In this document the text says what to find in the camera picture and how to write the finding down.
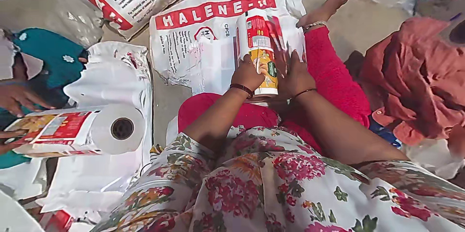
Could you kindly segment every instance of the pink pants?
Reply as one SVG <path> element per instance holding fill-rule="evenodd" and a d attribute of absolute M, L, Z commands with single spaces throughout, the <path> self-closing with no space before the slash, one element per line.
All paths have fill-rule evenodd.
<path fill-rule="evenodd" d="M 368 116 L 371 113 L 368 100 L 336 55 L 328 34 L 329 30 L 326 27 L 305 34 L 308 72 L 315 79 L 320 95 L 368 128 Z M 214 93 L 202 93 L 187 99 L 178 113 L 179 132 L 192 124 L 219 97 L 221 96 Z M 244 103 L 232 125 L 243 125 L 249 129 L 257 126 L 274 127 L 277 122 L 278 115 L 274 110 Z M 322 153 L 321 147 L 311 135 L 311 126 L 302 110 L 297 107 L 291 110 L 280 125 L 295 131 L 308 145 Z"/>

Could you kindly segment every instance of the roll core hole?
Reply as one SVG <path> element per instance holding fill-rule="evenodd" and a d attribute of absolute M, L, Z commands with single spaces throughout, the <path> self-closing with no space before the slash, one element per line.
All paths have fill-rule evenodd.
<path fill-rule="evenodd" d="M 117 140 L 125 140 L 134 132 L 134 124 L 125 117 L 115 120 L 111 127 L 112 136 Z"/>

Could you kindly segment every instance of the teal clothing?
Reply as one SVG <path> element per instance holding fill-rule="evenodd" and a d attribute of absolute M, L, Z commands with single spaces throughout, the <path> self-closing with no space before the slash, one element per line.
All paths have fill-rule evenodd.
<path fill-rule="evenodd" d="M 78 57 L 84 48 L 51 31 L 28 28 L 15 34 L 13 43 L 21 53 L 44 61 L 43 70 L 48 71 L 49 89 L 63 87 L 81 77 L 84 66 Z"/>
<path fill-rule="evenodd" d="M 13 43 L 21 53 L 44 62 L 42 72 L 27 82 L 28 87 L 50 105 L 57 108 L 64 106 L 69 98 L 63 92 L 63 88 L 80 78 L 84 66 L 78 58 L 85 49 L 67 38 L 39 28 L 28 28 L 15 36 Z M 25 114 L 32 112 L 24 106 L 21 110 Z M 7 110 L 0 108 L 1 130 L 17 119 Z M 8 152 L 0 155 L 0 169 L 28 161 L 30 158 Z"/>

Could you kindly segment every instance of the red clothing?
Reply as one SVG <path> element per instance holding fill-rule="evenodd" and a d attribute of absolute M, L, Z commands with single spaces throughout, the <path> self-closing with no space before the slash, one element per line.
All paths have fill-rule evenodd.
<path fill-rule="evenodd" d="M 440 38 L 448 25 L 410 18 L 366 52 L 360 79 L 384 103 L 373 118 L 406 144 L 447 138 L 450 128 L 465 123 L 465 48 Z"/>
<path fill-rule="evenodd" d="M 360 86 L 352 80 L 340 58 L 336 55 L 326 27 L 305 34 L 308 71 L 316 82 L 318 93 L 334 106 L 347 113 L 363 126 L 369 127 L 370 105 Z M 179 109 L 178 130 L 194 122 L 220 97 L 218 94 L 202 93 L 186 100 Z M 272 127 L 278 123 L 278 115 L 270 108 L 255 104 L 243 104 L 233 126 L 243 125 L 246 129 L 256 126 Z M 280 125 L 295 131 L 316 151 L 321 148 L 310 134 L 311 126 L 301 110 L 290 111 Z"/>

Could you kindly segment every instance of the logo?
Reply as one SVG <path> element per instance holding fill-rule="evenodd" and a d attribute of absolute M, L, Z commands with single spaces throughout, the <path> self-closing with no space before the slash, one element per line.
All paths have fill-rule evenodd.
<path fill-rule="evenodd" d="M 204 36 L 207 39 L 216 39 L 215 34 L 213 34 L 213 30 L 209 27 L 201 27 L 197 33 L 194 35 L 194 39 L 197 40 L 198 37 Z"/>

